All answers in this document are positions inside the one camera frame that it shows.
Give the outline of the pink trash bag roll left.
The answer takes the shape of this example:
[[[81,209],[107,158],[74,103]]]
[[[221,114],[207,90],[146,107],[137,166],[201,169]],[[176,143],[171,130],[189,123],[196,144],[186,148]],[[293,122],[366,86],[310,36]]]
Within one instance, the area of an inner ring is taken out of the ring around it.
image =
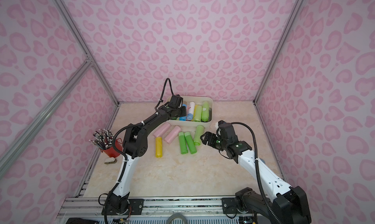
[[[154,137],[162,137],[169,129],[171,125],[169,123],[164,123],[162,126],[160,126],[155,132]]]

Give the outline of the white roll with blue end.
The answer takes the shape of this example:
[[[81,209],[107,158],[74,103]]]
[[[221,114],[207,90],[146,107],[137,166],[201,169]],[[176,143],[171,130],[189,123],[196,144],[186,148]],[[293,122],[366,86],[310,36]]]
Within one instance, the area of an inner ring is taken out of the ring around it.
[[[187,121],[191,121],[193,118],[195,102],[191,101],[189,103],[188,111],[187,111]]]

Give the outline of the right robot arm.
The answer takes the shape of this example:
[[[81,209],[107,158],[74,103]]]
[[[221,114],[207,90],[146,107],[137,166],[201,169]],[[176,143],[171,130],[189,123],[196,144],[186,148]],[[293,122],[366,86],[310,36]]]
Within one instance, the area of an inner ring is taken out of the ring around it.
[[[310,224],[312,222],[305,191],[283,181],[263,161],[255,156],[255,148],[236,137],[222,139],[206,132],[200,137],[202,144],[218,151],[245,168],[259,185],[260,193],[250,188],[236,193],[237,207],[242,211],[255,211],[272,224]]]

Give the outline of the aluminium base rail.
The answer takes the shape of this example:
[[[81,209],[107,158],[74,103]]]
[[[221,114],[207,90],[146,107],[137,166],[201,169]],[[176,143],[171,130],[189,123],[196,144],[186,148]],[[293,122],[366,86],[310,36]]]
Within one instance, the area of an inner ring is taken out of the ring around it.
[[[233,196],[132,197],[131,210],[104,215],[105,198],[68,198],[58,212],[55,223],[66,224],[72,218],[97,224],[165,224],[175,214],[181,218],[172,224],[268,224],[270,221],[254,211],[245,211]]]

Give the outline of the blue trash bag roll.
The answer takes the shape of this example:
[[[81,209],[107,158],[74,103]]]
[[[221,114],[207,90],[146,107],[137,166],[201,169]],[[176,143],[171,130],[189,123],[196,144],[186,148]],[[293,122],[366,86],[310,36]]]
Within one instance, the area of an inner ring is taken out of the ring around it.
[[[179,116],[180,121],[186,121],[187,120],[187,105],[183,104],[182,107],[180,108],[180,116]]]

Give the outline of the large yellow roll front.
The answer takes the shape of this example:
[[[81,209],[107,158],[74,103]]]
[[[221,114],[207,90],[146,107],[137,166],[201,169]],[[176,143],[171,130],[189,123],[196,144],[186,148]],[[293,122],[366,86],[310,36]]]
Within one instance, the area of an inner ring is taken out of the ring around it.
[[[195,115],[196,115],[196,109],[197,109],[197,104],[195,104],[194,106],[194,112],[193,112],[193,118],[192,118],[192,121],[195,121]]]

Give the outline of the bundle of pens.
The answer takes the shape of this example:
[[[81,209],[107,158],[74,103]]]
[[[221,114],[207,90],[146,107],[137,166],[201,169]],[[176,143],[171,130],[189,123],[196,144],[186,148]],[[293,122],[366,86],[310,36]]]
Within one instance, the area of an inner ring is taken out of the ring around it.
[[[107,150],[113,146],[114,135],[111,130],[99,129],[93,133],[93,136],[95,139],[89,142],[100,150]]]

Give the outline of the green trash bag roll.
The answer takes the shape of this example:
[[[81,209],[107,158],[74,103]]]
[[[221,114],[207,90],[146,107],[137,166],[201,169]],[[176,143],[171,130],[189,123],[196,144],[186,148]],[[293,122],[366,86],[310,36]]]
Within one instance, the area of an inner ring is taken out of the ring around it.
[[[185,134],[184,132],[179,132],[178,133],[178,140],[179,140],[179,146],[180,146],[180,153],[182,155],[188,153],[187,149],[187,144],[186,144],[186,139],[185,139]]]
[[[190,153],[191,154],[195,154],[197,152],[197,149],[196,149],[196,146],[194,144],[194,141],[193,141],[193,138],[191,136],[191,133],[190,132],[185,132],[184,136],[185,136],[185,139],[186,139],[186,142],[187,142],[187,145],[188,145]]]

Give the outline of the light green roll front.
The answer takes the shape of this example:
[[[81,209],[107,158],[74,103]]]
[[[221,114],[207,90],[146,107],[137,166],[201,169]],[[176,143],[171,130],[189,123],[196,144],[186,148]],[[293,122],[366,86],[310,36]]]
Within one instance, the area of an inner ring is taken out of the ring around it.
[[[201,105],[196,105],[195,114],[193,118],[194,122],[201,122],[202,110],[203,110],[203,107]]]

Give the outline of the pink trash bag roll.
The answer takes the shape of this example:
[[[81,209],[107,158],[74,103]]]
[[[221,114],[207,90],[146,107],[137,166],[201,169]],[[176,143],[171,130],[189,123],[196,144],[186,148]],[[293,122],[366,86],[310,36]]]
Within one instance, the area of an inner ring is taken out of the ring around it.
[[[168,144],[171,144],[175,138],[179,135],[181,132],[181,128],[179,126],[175,126],[169,134],[164,138],[165,142]]]
[[[162,126],[160,126],[155,132],[154,137],[162,137],[169,129],[171,125],[169,123],[164,123]]]

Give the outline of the yellow trash bag roll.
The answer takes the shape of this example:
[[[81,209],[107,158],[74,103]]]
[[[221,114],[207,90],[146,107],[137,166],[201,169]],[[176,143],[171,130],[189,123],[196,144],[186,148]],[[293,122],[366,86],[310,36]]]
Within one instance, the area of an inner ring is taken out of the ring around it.
[[[155,157],[161,158],[163,156],[163,140],[161,137],[155,138]]]

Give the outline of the green trash bag roll right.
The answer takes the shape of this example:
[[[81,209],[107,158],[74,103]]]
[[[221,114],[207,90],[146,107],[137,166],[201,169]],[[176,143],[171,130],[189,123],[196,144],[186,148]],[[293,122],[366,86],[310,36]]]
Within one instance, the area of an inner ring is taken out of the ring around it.
[[[196,146],[194,144],[194,141],[193,141],[193,138],[191,136],[191,133],[190,132],[185,132],[184,136],[185,136],[185,139],[186,139],[186,142],[187,142],[187,145],[188,145],[190,153],[191,154],[195,154],[197,152],[197,149],[196,149]]]

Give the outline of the red pen holder cup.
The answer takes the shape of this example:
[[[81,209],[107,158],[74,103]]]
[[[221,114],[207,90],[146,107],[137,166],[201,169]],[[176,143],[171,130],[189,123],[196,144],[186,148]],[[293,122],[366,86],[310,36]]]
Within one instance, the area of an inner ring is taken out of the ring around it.
[[[123,141],[121,138],[116,140],[115,147],[121,152],[123,151],[122,144],[123,144]],[[103,150],[102,152],[104,152],[109,158],[116,158],[120,155],[120,153],[114,150],[113,147]]]

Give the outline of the light green roll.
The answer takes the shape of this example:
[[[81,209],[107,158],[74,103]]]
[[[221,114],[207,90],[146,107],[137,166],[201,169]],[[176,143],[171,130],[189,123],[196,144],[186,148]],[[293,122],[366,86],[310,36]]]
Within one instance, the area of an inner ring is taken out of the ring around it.
[[[204,134],[204,126],[202,125],[198,125],[195,129],[195,135],[194,135],[194,139],[193,139],[193,142],[194,142],[194,145],[195,146],[199,146],[202,144],[202,141],[201,141],[201,136]]]
[[[202,113],[201,113],[201,121],[208,122],[210,117],[210,106],[207,101],[205,101],[202,105]]]
[[[201,122],[202,110],[203,110],[203,107],[201,105],[196,105],[195,114],[193,118],[194,122]]]

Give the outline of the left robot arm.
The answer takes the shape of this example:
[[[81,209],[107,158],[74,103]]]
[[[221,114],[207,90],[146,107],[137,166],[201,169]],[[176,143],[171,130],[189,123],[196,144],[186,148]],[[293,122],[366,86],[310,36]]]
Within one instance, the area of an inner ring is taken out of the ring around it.
[[[136,165],[148,149],[148,135],[162,123],[180,116],[186,116],[186,107],[183,106],[183,99],[175,96],[165,104],[157,107],[155,113],[137,124],[129,124],[121,128],[114,136],[125,132],[122,150],[119,151],[123,156],[121,170],[114,187],[106,195],[103,204],[102,215],[130,214],[130,184]]]

